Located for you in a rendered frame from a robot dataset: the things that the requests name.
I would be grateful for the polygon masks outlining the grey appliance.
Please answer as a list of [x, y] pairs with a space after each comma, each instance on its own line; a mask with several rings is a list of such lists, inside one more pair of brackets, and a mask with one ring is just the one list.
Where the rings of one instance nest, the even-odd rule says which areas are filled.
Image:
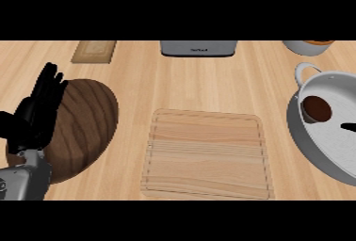
[[224, 57], [234, 54], [236, 40], [162, 40], [161, 54], [165, 56]]

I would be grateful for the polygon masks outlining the brown cupcake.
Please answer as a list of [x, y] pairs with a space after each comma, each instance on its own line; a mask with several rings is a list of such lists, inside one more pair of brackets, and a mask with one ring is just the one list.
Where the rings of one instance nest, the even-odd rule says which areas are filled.
[[299, 107], [307, 123], [326, 122], [330, 119], [330, 106], [319, 96], [307, 96], [301, 101]]

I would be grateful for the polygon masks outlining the dark brown wooden board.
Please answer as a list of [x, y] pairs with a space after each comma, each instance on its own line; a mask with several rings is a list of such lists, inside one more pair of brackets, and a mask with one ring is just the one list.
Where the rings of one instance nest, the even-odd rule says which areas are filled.
[[118, 101], [109, 87], [96, 80], [67, 81], [51, 142], [44, 158], [56, 184], [76, 176], [100, 157], [118, 124]]

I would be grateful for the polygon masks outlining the pale wooden cutting board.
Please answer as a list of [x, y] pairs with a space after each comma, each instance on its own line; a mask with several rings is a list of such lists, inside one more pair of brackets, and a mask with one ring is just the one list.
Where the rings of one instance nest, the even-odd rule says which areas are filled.
[[273, 181], [254, 115], [153, 112], [141, 193], [186, 200], [270, 200]]

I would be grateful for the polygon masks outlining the white pot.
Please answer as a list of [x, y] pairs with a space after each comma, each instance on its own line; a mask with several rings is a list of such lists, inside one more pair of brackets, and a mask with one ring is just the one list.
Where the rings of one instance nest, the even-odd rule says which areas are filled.
[[[316, 168], [335, 180], [356, 186], [356, 131], [341, 128], [356, 123], [356, 74], [326, 71], [301, 62], [295, 67], [296, 92], [286, 108], [286, 122], [296, 147]], [[329, 104], [330, 119], [307, 123], [301, 101], [319, 96]]]

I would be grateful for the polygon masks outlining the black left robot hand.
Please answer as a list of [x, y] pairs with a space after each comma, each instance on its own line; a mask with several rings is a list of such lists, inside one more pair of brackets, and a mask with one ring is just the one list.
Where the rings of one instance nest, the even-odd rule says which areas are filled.
[[0, 111], [0, 138], [7, 140], [10, 154], [41, 150], [48, 145], [66, 85], [57, 65], [47, 62], [32, 93], [22, 99], [14, 112]]

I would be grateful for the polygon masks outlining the small tan wooden block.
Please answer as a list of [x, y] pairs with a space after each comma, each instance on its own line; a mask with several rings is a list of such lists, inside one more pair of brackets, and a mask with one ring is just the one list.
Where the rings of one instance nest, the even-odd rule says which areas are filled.
[[70, 58], [78, 64], [107, 64], [110, 62], [115, 40], [81, 40]]

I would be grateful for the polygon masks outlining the grey cup with orange contents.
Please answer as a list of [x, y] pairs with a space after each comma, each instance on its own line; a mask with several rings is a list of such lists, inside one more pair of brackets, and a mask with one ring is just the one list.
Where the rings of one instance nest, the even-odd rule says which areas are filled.
[[286, 48], [301, 56], [317, 56], [325, 52], [332, 40], [285, 40], [282, 41]]

